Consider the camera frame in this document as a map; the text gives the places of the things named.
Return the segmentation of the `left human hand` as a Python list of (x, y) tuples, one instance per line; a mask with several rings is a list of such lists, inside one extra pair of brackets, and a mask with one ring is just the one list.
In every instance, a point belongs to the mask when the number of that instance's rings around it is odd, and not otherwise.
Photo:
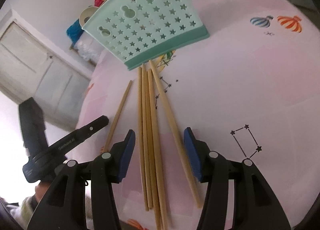
[(41, 181), (36, 187), (35, 187), (35, 200), (37, 203), (40, 203), (44, 195), (46, 194), (47, 190), (49, 189), (51, 183), (50, 182), (43, 182)]

